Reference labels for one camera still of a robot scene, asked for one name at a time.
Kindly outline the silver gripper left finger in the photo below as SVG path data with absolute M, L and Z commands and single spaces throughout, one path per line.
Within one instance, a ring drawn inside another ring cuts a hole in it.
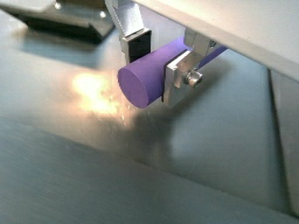
M 125 63 L 132 63 L 150 52 L 152 31 L 145 28 L 138 5 L 132 0 L 105 0 L 105 5 L 118 31 Z

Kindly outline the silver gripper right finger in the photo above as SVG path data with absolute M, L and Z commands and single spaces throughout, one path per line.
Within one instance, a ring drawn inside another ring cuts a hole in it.
M 200 68 L 221 54 L 221 44 L 190 29 L 184 31 L 182 43 L 186 50 L 169 61 L 164 69 L 162 104 L 168 108 L 200 85 Z

